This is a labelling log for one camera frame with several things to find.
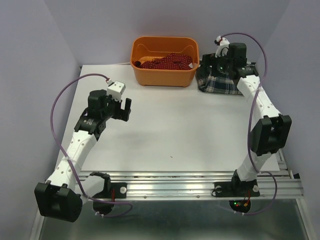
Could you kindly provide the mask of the navy plaid pleated skirt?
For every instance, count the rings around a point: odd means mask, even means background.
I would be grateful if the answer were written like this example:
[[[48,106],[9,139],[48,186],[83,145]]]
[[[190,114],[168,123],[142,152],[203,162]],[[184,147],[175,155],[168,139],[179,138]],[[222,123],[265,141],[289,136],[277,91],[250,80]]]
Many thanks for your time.
[[[199,76],[199,67],[195,72],[198,89],[203,93],[242,95],[228,75]]]

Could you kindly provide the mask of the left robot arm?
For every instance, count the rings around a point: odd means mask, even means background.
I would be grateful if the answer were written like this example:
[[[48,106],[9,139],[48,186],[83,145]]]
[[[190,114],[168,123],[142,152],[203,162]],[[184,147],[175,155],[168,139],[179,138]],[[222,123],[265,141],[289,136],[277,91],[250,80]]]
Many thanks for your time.
[[[114,207],[117,191],[112,187],[110,175],[92,172],[81,182],[80,173],[87,156],[106,129],[109,119],[128,121],[131,113],[131,99],[122,105],[124,88],[93,90],[87,99],[87,108],[82,112],[74,127],[71,141],[63,158],[54,172],[44,183],[38,183],[34,189],[38,210],[41,216],[67,222],[75,222],[83,205],[93,200],[95,195],[110,197],[110,202],[102,201],[104,211],[98,211],[102,217]]]

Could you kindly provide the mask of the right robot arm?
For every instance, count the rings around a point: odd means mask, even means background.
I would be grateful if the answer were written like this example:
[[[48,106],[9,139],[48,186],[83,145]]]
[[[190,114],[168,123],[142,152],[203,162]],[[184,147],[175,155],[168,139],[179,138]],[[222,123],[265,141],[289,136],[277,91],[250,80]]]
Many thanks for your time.
[[[257,176],[266,161],[285,146],[292,119],[271,102],[255,65],[247,61],[244,43],[229,43],[225,38],[215,43],[218,46],[215,54],[206,54],[202,62],[211,64],[212,74],[225,74],[233,81],[250,105],[250,113],[247,156],[230,181],[214,183],[212,194],[218,198],[258,197]]]

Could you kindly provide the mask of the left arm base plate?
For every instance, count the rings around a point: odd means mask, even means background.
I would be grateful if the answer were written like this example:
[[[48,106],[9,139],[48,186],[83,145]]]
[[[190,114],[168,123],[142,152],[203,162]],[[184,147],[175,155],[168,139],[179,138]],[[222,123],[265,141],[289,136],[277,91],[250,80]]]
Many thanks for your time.
[[[95,199],[107,199],[114,202],[116,199],[125,199],[127,197],[127,183],[126,182],[111,182],[107,189],[95,194]],[[110,214],[114,208],[114,204],[105,204],[100,202],[93,202],[93,210],[99,214]]]

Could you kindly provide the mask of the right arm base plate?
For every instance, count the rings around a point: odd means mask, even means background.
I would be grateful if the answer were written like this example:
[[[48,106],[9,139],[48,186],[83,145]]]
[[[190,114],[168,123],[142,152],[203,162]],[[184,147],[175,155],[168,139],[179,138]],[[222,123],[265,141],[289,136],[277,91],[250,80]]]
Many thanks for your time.
[[[220,181],[214,183],[211,195],[217,198],[230,198],[229,205],[235,212],[246,214],[251,209],[251,198],[259,197],[259,187],[256,180],[232,183]]]

